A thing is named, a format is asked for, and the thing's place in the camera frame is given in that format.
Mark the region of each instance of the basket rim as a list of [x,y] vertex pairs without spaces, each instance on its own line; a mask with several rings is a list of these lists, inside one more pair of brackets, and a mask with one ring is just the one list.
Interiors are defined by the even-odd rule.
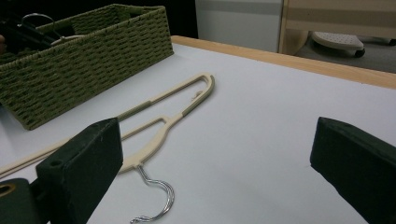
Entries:
[[133,17],[133,18],[131,18],[131,19],[129,19],[129,20],[122,21],[122,22],[119,22],[119,23],[117,23],[117,24],[113,24],[113,25],[107,26],[106,28],[103,28],[103,29],[100,29],[100,30],[96,30],[96,31],[91,32],[91,33],[89,33],[89,34],[87,34],[87,35],[84,35],[84,36],[82,36],[82,37],[79,37],[79,38],[76,38],[76,39],[67,41],[66,43],[63,43],[63,44],[61,44],[61,45],[54,46],[54,47],[51,47],[51,48],[49,48],[49,49],[44,49],[44,50],[37,51],[37,52],[35,52],[35,53],[33,53],[33,54],[26,55],[26,56],[24,56],[24,57],[22,57],[22,58],[19,58],[18,60],[12,61],[12,62],[10,62],[10,63],[1,64],[1,65],[0,65],[0,71],[2,71],[2,70],[8,70],[8,69],[14,67],[15,65],[18,65],[18,64],[21,64],[21,63],[27,63],[27,62],[30,62],[30,61],[35,60],[35,59],[37,59],[37,58],[45,57],[47,54],[51,54],[51,53],[54,52],[54,51],[59,51],[59,50],[62,50],[62,49],[66,49],[66,48],[68,48],[70,45],[77,44],[77,43],[79,43],[79,42],[87,41],[87,40],[89,40],[90,38],[92,38],[93,36],[101,35],[101,34],[103,34],[103,33],[105,33],[105,32],[112,31],[112,30],[114,30],[114,29],[117,29],[117,28],[120,27],[120,26],[123,26],[123,25],[125,25],[125,24],[129,24],[130,22],[140,21],[140,19],[142,19],[142,17],[144,17],[144,16],[156,14],[156,13],[158,13],[159,11],[165,10],[165,7],[164,7],[164,6],[140,7],[140,6],[132,6],[132,5],[111,4],[111,5],[108,5],[108,6],[105,6],[105,7],[99,7],[99,8],[94,9],[94,10],[90,10],[90,11],[87,11],[87,12],[83,12],[83,13],[74,15],[74,16],[72,16],[72,17],[68,17],[68,18],[65,18],[65,19],[56,21],[55,23],[61,23],[61,22],[65,22],[65,21],[70,21],[70,20],[72,20],[72,19],[75,18],[75,17],[87,15],[87,14],[93,13],[93,12],[95,12],[95,11],[103,10],[103,9],[105,9],[105,8],[110,8],[110,7],[141,8],[142,10],[148,9],[148,10],[151,10],[151,11],[150,11],[150,12],[147,12],[147,13],[143,13],[143,14],[141,14],[141,15],[139,15],[139,16]]

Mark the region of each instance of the beige plastic hanger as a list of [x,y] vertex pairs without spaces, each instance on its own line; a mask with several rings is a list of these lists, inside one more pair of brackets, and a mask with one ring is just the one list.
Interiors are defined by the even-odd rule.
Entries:
[[[200,104],[214,89],[215,85],[215,79],[213,78],[212,75],[208,73],[201,73],[197,74],[194,77],[189,78],[188,80],[180,83],[179,85],[175,86],[173,89],[163,92],[159,94],[158,96],[155,96],[148,101],[146,101],[143,104],[140,104],[120,115],[117,116],[120,122],[122,122],[125,119],[128,119],[134,114],[139,113],[140,111],[150,107],[151,105],[154,105],[158,102],[160,102],[162,99],[165,99],[166,97],[181,91],[185,89],[186,87],[190,86],[193,83],[196,83],[199,80],[203,80],[206,82],[207,86],[206,88],[197,95],[197,97],[192,100],[192,102],[185,108],[183,109],[180,113],[176,114],[172,118],[168,118],[165,116],[160,116],[152,121],[149,121],[146,124],[143,124],[142,126],[129,131],[125,134],[122,135],[121,139],[125,140],[131,136],[133,136],[136,133],[139,133],[151,125],[157,123],[157,122],[164,122],[164,125],[161,127],[161,129],[155,134],[153,139],[147,143],[141,150],[139,150],[137,153],[135,153],[132,157],[128,157],[124,159],[124,163],[120,169],[120,172],[125,172],[127,170],[131,170],[134,168],[137,168],[137,166],[142,165],[144,161],[146,161],[148,158],[150,158],[163,144],[163,141],[169,132],[170,128],[173,127],[178,121],[186,117],[198,104]],[[19,161],[12,162],[9,165],[6,165],[0,169],[0,178],[3,178],[7,175],[10,175],[12,173],[17,172],[18,170],[35,163],[36,161],[43,160],[47,158],[53,151],[61,147],[64,143],[66,143],[68,139],[64,139],[57,144],[54,144],[50,147],[46,147],[26,158],[23,158]]]

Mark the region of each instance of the green woven basket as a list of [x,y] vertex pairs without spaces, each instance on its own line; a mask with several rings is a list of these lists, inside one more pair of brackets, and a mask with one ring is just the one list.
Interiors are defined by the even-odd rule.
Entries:
[[28,130],[174,53],[164,7],[115,4],[38,29],[84,36],[0,57],[0,103]]

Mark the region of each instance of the basket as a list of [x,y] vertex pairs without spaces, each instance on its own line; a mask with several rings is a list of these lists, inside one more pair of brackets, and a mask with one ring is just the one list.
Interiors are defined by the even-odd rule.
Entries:
[[101,7],[38,28],[83,37],[0,57],[0,104],[27,130],[172,55],[164,7]]

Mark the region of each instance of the chair caster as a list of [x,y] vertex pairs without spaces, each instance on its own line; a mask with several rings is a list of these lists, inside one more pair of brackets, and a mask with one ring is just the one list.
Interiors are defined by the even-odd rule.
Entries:
[[361,58],[361,57],[364,55],[365,52],[366,52],[365,49],[356,50],[356,52],[355,52],[355,58]]

